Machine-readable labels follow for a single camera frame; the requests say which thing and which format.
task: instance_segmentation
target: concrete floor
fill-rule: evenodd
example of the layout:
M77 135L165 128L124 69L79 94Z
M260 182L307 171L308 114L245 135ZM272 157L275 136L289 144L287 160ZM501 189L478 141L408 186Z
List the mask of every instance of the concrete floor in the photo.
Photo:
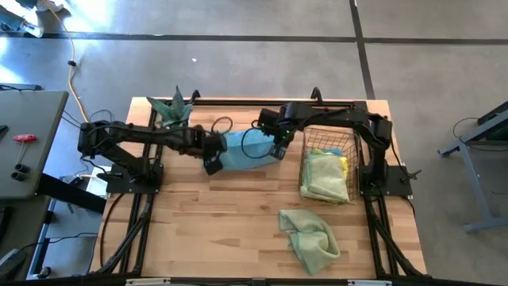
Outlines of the concrete floor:
M348 0L69 2L69 11L60 14L75 32L355 36ZM365 37L508 38L508 2L356 2ZM39 18L47 32L61 31L51 14ZM79 70L74 82L83 104L89 112L109 109L118 120L125 119L132 97L169 96L176 84L186 95L199 89L203 96L306 98L312 87L319 86L327 99L366 98L354 43L75 43ZM481 116L508 99L508 47L366 44L366 51L375 97L390 102L402 159L411 170L423 169L413 184L414 205L429 274L506 284L508 228L477 234L462 230L463 224L479 219L479 210L462 160L458 156L440 159L436 150L452 140L455 122ZM0 37L0 79L68 90L70 52L67 40ZM66 110L79 119L73 100ZM471 124L465 122L459 131L468 127ZM83 168L75 151L76 140L75 127L61 122L46 172L63 176ZM65 210L61 215L69 215ZM97 230L99 221L86 215L60 220L73 225L73 230L82 227L87 231ZM68 227L55 225L49 233L55 238L69 235ZM88 247L93 243L81 241ZM62 253L72 243L52 245L49 251ZM63 268L59 275L86 271L87 263L73 268L72 263L62 265L55 257L48 255L45 264Z

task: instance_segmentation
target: metal stand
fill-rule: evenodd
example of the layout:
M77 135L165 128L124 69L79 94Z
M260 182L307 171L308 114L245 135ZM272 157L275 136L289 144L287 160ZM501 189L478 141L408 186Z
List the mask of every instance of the metal stand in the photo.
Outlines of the metal stand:
M468 170L468 175L469 178L471 179L476 201L480 205L483 221L464 225L464 230L466 230L467 232L486 230L500 226L508 226L508 217L498 217L497 214L490 208L487 198L483 193L482 185L479 181L479 175L475 170L475 166L468 151L469 149L468 145L475 144L479 140L482 140L485 137L487 137L489 134L492 134L493 132L505 126L508 126L508 106L506 105L506 103L483 116L479 120L479 124L481 125L478 126L472 132L462 136L460 139L458 139L453 144L449 145L447 148L440 149L437 151L442 157L447 157L451 153L460 151L460 155L462 156L466 168Z
M52 176L42 174L37 187L38 195L48 195L65 203L71 203L87 210L102 213L106 200L77 187L66 184Z

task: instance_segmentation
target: light green towel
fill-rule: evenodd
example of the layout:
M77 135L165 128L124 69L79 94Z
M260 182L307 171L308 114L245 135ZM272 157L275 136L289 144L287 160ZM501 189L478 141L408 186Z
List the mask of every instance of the light green towel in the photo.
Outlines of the light green towel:
M328 224L311 211L279 211L279 228L289 232L291 246L310 275L341 255Z
M300 195L333 203L349 203L341 157L318 151L307 153L303 161Z

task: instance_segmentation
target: wooden table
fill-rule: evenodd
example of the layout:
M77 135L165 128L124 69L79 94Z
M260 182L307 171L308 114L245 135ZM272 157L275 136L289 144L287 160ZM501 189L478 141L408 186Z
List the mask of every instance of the wooden table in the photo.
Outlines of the wooden table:
M369 100L367 104L369 111L390 117L387 101ZM259 106L194 106L190 124L210 129L217 118L230 116L233 129L247 129L259 112ZM127 122L146 126L149 115L146 99L134 98ZM132 143L122 147L135 156L143 149ZM296 137L278 164L214 176L205 173L200 160L164 148L164 181L155 199L142 275L309 278L288 247L288 236L279 231L278 221L279 210L307 209L327 221L341 249L341 256L314 277L374 278L364 203L358 199L355 204L337 206L300 199L301 148L302 140ZM387 160L397 164L391 150ZM108 199L104 216L114 198ZM105 260L125 236L132 200L132 195L125 195L113 209L106 227ZM387 209L394 240L416 269L425 272L410 205L401 198L387 197ZM137 241L133 245L129 267ZM380 247L388 270L386 247L382 242ZM98 268L97 244L91 270Z

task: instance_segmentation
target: green plant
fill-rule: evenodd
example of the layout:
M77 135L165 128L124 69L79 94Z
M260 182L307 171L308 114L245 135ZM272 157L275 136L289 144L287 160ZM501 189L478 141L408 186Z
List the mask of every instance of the green plant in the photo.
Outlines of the green plant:
M170 106L159 99L149 97L146 99L152 104L152 108L162 117L162 121L160 122L162 127L171 126L173 124L183 126L184 123L188 122L192 111L192 104L185 104L178 86L176 86L176 92Z

